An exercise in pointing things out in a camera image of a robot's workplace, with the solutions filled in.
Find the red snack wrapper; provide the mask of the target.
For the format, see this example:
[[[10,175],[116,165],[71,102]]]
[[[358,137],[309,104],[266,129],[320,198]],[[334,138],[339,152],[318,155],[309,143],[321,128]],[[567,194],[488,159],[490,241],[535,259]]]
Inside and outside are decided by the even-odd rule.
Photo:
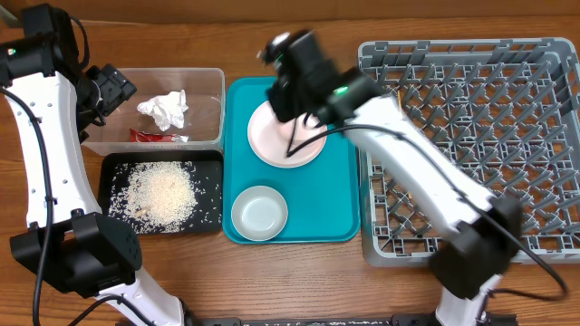
[[[177,134],[155,134],[130,129],[130,140],[132,142],[187,142],[189,137]]]

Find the white tissue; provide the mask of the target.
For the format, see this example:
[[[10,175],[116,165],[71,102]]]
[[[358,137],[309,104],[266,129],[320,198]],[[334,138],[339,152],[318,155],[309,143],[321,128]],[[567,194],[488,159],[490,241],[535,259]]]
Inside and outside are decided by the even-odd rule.
[[[166,95],[153,97],[137,105],[137,111],[151,116],[160,131],[167,131],[170,127],[183,129],[184,113],[188,109],[187,95],[184,90],[171,91]]]

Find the grey bowl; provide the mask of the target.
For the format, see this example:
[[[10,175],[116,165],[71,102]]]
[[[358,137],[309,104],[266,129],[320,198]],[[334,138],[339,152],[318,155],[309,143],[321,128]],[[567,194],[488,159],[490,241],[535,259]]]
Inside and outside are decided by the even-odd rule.
[[[245,239],[264,242],[285,228],[289,215],[284,197],[275,189],[254,186],[242,191],[231,208],[232,224]]]

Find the wooden chopstick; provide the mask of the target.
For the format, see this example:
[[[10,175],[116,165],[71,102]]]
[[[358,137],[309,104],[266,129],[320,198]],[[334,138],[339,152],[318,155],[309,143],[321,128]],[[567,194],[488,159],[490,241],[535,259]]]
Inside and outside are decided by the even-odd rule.
[[[399,112],[401,113],[401,115],[403,117],[403,120],[409,122],[409,117],[407,116],[407,114],[406,114],[406,112],[404,110],[404,107],[403,107],[403,105],[401,103],[401,99],[402,99],[401,90],[398,90],[397,91],[397,102],[398,102]],[[408,197],[409,200],[412,200],[413,199],[412,192],[410,190],[408,190],[407,197]]]

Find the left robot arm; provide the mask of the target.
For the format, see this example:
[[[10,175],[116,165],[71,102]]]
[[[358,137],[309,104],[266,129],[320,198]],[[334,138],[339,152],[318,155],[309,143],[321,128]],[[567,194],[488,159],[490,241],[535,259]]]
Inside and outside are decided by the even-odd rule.
[[[197,318],[144,269],[139,239],[106,216],[82,159],[90,125],[136,91],[119,70],[89,63],[80,22],[48,4],[22,12],[24,37],[1,46],[1,92],[14,114],[28,187],[26,231],[10,240],[36,285],[108,303],[136,325],[194,325]]]

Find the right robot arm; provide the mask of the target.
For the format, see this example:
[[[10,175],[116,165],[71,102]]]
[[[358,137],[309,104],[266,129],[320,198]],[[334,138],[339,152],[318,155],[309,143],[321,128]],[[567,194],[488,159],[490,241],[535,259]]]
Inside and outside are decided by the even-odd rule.
[[[394,96],[358,68],[339,72],[314,32],[283,33],[259,58],[276,71],[266,96],[281,122],[305,113],[341,132],[381,161],[445,244],[429,267],[443,286],[440,304],[421,325],[514,325],[486,310],[519,250],[522,206],[455,167],[402,111]]]

